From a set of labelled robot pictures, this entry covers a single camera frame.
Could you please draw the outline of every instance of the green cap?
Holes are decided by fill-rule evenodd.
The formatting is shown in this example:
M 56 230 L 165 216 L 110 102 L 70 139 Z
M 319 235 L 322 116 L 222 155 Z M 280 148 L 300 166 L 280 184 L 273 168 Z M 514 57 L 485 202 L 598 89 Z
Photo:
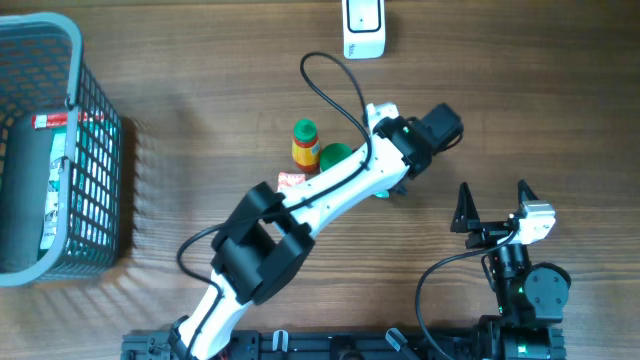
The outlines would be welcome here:
M 316 124 L 309 119 L 302 119 L 298 121 L 296 126 L 293 128 L 293 136 L 295 136 L 300 142 L 310 142 L 317 134 L 318 130 L 316 129 Z
M 327 145 L 320 153 L 320 170 L 327 171 L 333 165 L 346 159 L 353 151 L 348 145 L 335 143 Z

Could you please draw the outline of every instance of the white rectangular device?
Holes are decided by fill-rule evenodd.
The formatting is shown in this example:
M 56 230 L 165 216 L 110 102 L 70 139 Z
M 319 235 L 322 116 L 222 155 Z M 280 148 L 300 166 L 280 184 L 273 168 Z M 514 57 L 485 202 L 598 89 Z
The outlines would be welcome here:
M 372 59 L 385 46 L 384 0 L 342 0 L 344 57 Z

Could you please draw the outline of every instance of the wooden table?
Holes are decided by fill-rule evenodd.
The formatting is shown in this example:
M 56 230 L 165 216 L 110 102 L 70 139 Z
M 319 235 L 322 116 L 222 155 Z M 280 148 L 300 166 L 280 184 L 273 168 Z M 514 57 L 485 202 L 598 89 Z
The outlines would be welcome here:
M 367 102 L 422 116 L 447 102 L 464 141 L 408 184 L 367 199 L 318 237 L 298 276 L 238 328 L 308 331 L 417 324 L 420 274 L 464 250 L 449 224 L 468 181 L 483 219 L 516 209 L 525 178 L 557 210 L 534 262 L 571 273 L 562 324 L 572 359 L 640 351 L 640 23 L 637 4 L 390 2 L 384 57 L 350 62 Z M 313 119 L 324 144 L 359 133 L 304 83 L 308 51 L 339 55 L 340 4 L 63 8 L 120 114 L 135 169 L 123 212 L 125 257 L 103 278 L 0 290 L 0 358 L 113 359 L 121 336 L 189 314 L 205 286 L 178 246 L 226 219 L 241 196 L 294 171 L 290 136 Z M 345 76 L 309 63 L 322 89 L 358 111 Z M 206 274 L 213 252 L 194 246 Z M 446 266 L 423 293 L 430 324 L 496 314 L 479 259 Z

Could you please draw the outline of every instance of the plastic basket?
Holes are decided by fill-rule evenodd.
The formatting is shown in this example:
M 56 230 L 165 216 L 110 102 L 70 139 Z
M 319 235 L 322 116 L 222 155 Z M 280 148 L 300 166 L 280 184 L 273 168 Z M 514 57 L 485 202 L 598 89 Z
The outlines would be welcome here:
M 58 222 L 42 238 L 51 130 L 31 116 L 67 112 Z M 78 121 L 90 116 L 93 121 Z M 0 286 L 98 275 L 118 253 L 122 127 L 59 14 L 0 17 Z

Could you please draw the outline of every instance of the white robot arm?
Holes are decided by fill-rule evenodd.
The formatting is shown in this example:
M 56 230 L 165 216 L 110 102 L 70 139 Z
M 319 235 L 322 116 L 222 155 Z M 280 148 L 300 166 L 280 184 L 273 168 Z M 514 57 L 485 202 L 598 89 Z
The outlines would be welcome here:
M 193 315 L 174 324 L 170 343 L 180 358 L 204 360 L 216 355 L 249 306 L 268 300 L 295 276 L 322 229 L 365 198 L 393 188 L 406 177 L 413 179 L 463 131 L 460 118 L 445 104 L 422 120 L 400 117 L 391 103 L 370 104 L 367 117 L 372 154 L 365 170 L 345 185 L 306 207 L 285 211 L 353 173 L 366 160 L 366 144 L 296 187 L 274 193 L 262 183 L 243 198 L 227 222 L 251 217 L 256 221 L 239 221 L 214 237 L 211 280 L 220 286 L 223 297 L 214 305 L 218 290 L 209 286 Z M 256 216 L 262 214 L 282 233 L 280 242 L 274 242 L 258 223 Z

